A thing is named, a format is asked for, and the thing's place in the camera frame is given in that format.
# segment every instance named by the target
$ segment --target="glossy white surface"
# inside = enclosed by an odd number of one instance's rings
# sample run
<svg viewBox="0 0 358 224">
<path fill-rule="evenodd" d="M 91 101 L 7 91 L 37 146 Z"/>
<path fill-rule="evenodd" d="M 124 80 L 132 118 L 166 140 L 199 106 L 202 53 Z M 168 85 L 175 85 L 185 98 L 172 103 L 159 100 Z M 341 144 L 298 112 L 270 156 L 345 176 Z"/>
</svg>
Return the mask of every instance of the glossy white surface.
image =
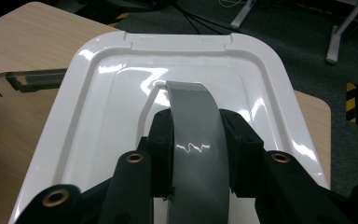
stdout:
<svg viewBox="0 0 358 224">
<path fill-rule="evenodd" d="M 10 222 L 42 189 L 58 183 L 89 189 L 109 178 L 118 157 L 147 135 L 153 115 L 170 106 L 158 92 L 145 126 L 146 99 L 166 80 L 200 82 L 219 108 L 240 113 L 266 150 L 294 155 L 328 188 L 281 59 L 248 35 L 100 35 L 78 50 L 50 111 Z M 155 200 L 155 223 L 166 203 Z M 257 223 L 252 200 L 230 196 L 229 223 Z"/>
</svg>

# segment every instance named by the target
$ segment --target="beige tabletop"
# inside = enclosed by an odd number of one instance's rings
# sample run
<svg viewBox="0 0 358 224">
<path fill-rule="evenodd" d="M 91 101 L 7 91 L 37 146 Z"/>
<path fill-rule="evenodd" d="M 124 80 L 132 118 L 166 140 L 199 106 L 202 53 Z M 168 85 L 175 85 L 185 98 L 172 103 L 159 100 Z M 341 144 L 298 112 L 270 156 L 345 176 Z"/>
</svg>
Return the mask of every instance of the beige tabletop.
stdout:
<svg viewBox="0 0 358 224">
<path fill-rule="evenodd" d="M 76 51 L 114 28 L 42 3 L 0 18 L 0 73 L 67 68 Z M 57 90 L 20 93 L 0 78 L 0 223 L 7 223 Z M 296 91 L 324 172 L 330 179 L 329 106 Z"/>
</svg>

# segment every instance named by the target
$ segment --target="chair leg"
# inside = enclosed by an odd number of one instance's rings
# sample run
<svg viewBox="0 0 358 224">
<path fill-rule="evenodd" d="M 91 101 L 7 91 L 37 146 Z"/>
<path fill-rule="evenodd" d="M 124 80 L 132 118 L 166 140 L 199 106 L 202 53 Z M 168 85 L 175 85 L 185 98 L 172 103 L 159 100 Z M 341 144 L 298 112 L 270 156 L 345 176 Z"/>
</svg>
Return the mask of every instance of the chair leg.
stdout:
<svg viewBox="0 0 358 224">
<path fill-rule="evenodd" d="M 338 52 L 339 52 L 339 44 L 341 42 L 341 35 L 348 28 L 351 22 L 358 14 L 358 3 L 347 17 L 347 19 L 342 22 L 340 26 L 333 26 L 331 36 L 330 36 L 330 44 L 327 50 L 326 62 L 330 64 L 337 63 L 338 60 Z"/>
</svg>

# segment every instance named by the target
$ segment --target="gray strap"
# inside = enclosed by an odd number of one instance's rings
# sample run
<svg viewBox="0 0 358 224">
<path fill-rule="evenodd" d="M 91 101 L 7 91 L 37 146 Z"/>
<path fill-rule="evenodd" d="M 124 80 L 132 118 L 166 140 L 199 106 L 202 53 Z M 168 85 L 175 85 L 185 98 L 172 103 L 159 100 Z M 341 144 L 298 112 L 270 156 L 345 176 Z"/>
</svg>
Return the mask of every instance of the gray strap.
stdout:
<svg viewBox="0 0 358 224">
<path fill-rule="evenodd" d="M 199 83 L 167 81 L 174 127 L 169 224 L 227 224 L 228 155 L 216 102 Z"/>
</svg>

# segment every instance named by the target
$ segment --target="black cable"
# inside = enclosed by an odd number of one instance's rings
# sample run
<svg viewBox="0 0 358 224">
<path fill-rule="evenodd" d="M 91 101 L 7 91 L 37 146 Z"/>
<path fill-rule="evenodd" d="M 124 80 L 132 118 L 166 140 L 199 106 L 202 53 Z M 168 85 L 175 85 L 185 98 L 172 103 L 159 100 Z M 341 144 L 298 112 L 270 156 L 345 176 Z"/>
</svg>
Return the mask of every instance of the black cable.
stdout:
<svg viewBox="0 0 358 224">
<path fill-rule="evenodd" d="M 239 31 L 236 30 L 236 29 L 232 29 L 232 28 L 230 28 L 230 27 L 226 27 L 226 26 L 224 26 L 224 25 L 220 25 L 220 24 L 218 24 L 218 23 L 216 23 L 216 22 L 213 22 L 213 21 L 208 21 L 208 20 L 206 20 L 206 19 L 203 19 L 203 18 L 200 17 L 200 16 L 197 16 L 197 15 L 194 15 L 194 14 L 192 14 L 192 13 L 190 13 L 190 12 L 187 12 L 187 11 L 185 11 L 184 9 L 182 9 L 181 7 L 179 7 L 176 3 L 171 3 L 171 5 L 172 5 L 173 7 L 175 7 L 177 10 L 179 10 L 180 12 L 182 12 L 183 14 L 186 14 L 187 16 L 191 17 L 193 20 L 194 20 L 194 19 L 198 19 L 198 20 L 200 20 L 200 21 L 208 22 L 208 23 L 210 23 L 210 24 L 212 24 L 212 25 L 214 25 L 214 26 L 217 26 L 217 27 L 220 27 L 220 28 L 223 28 L 223 29 L 226 29 L 226 30 L 235 32 L 235 33 L 243 34 L 242 32 L 239 32 Z"/>
<path fill-rule="evenodd" d="M 182 14 L 185 16 L 186 20 L 191 24 L 191 26 L 196 30 L 197 35 L 200 35 L 200 30 L 197 28 L 197 26 L 194 25 L 194 23 L 190 20 L 190 18 L 185 13 Z"/>
<path fill-rule="evenodd" d="M 206 28 L 210 29 L 211 31 L 213 31 L 213 32 L 215 32 L 215 33 L 217 33 L 217 34 L 219 34 L 219 35 L 223 35 L 222 32 L 215 30 L 214 28 L 212 28 L 211 26 L 209 26 L 209 25 L 203 23 L 203 22 L 200 21 L 199 19 L 197 19 L 197 18 L 195 18 L 195 17 L 192 17 L 192 16 L 189 16 L 189 17 L 190 17 L 191 19 L 193 19 L 193 21 L 198 22 L 199 24 L 205 26 Z"/>
</svg>

